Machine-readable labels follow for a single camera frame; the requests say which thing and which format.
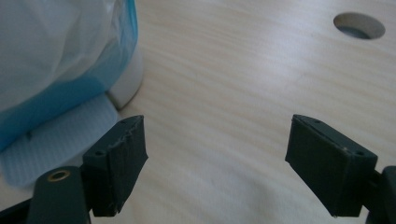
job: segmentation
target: white plastic bag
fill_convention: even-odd
[[[111,87],[137,41],[134,0],[0,2],[0,151]]]

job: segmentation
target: round hole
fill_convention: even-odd
[[[49,175],[48,181],[49,182],[57,182],[57,181],[66,179],[68,176],[70,176],[70,172],[67,170],[57,171],[57,172],[54,172],[51,175]]]
[[[385,26],[380,21],[356,12],[342,13],[333,22],[339,31],[358,39],[378,39],[385,33]]]
[[[356,152],[356,155],[364,156],[364,153],[362,153],[362,152],[360,152],[360,151],[357,151],[357,152]]]
[[[95,155],[96,155],[96,156],[103,156],[103,155],[105,155],[105,152],[102,151],[102,150],[96,151],[96,152],[95,152]]]

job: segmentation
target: black mount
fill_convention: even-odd
[[[396,166],[375,170],[377,156],[343,134],[309,117],[294,115],[286,161],[334,217],[396,224]]]
[[[81,167],[51,170],[35,182],[32,199],[0,213],[0,223],[91,223],[114,217],[148,159],[143,116],[118,122],[84,155]]]

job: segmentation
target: light wood surface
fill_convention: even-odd
[[[364,223],[333,218],[284,161],[291,117],[321,119],[396,164],[394,1],[137,0],[149,159],[122,212],[93,223]],[[359,12],[377,40],[333,25]],[[1,183],[2,206],[28,194]]]

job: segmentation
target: plastic bag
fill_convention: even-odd
[[[108,90],[137,42],[134,0],[0,3],[0,151]]]

